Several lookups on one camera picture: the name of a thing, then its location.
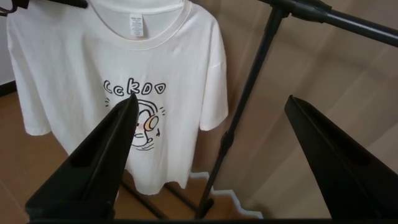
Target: wooden floor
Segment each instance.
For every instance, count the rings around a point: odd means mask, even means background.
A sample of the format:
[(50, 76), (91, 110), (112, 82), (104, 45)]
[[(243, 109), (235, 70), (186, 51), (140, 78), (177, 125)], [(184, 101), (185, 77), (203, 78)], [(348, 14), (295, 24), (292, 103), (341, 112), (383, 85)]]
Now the wooden floor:
[[(29, 136), (25, 133), (21, 108), (16, 93), (0, 97), (0, 223), (27, 223), (24, 211), (27, 199), (67, 158), (66, 152), (52, 134)], [(130, 184), (131, 176), (124, 178)], [(190, 179), (186, 189), (179, 189), (196, 204), (205, 186), (204, 179)], [(215, 204), (205, 219), (241, 219), (229, 196), (213, 197)], [(168, 190), (146, 196), (151, 203), (172, 219), (192, 219), (194, 212)], [(115, 203), (116, 218), (156, 219), (124, 188), (119, 189)]]

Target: black hanger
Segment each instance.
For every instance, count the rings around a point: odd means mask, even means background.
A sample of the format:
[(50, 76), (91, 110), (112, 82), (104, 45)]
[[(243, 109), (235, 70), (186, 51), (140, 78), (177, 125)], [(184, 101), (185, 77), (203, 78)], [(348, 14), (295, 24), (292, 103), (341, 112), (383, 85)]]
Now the black hanger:
[[(3, 7), (0, 7), (0, 16), (7, 16), (8, 14), (17, 11), (18, 7), (27, 9), (29, 1), (30, 0), (12, 0), (12, 9), (8, 10)], [(83, 9), (88, 7), (88, 3), (86, 0), (49, 0), (49, 1), (66, 4), (69, 6), (80, 7)]]

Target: white wall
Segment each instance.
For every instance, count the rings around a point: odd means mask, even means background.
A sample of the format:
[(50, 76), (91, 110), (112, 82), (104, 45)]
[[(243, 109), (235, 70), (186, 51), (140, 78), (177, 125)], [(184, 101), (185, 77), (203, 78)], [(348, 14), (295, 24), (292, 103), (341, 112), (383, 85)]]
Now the white wall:
[[(0, 0), (0, 6), (10, 9), (11, 0)], [(7, 49), (6, 17), (0, 16), (0, 85), (14, 80)]]

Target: white t-shirt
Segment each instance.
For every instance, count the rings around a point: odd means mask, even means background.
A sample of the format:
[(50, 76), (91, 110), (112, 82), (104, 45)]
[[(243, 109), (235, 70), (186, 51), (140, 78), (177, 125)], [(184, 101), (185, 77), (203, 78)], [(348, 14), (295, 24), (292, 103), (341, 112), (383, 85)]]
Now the white t-shirt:
[[(170, 181), (185, 187), (198, 129), (211, 130), (228, 115), (216, 19), (183, 0), (150, 9), (134, 8), (133, 1), (91, 2), (80, 9), (31, 1), (7, 18), (27, 133), (52, 131), (71, 154), (116, 103), (135, 93), (139, 125), (126, 168), (137, 190), (156, 194)], [(132, 35), (140, 31), (140, 39)]]

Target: beige curtain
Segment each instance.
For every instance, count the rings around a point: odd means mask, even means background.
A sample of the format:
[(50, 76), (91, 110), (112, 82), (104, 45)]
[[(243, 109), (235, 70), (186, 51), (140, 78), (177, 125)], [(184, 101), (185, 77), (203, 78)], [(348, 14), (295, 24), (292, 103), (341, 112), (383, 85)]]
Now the beige curtain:
[[(230, 116), (201, 133), (194, 171), (210, 170), (271, 7), (257, 0), (196, 1), (220, 23)], [(335, 10), (398, 29), (396, 0), (324, 0)], [(284, 19), (216, 180), (266, 218), (330, 217), (284, 113), (293, 94), (314, 105), (398, 171), (398, 49), (328, 24)]]

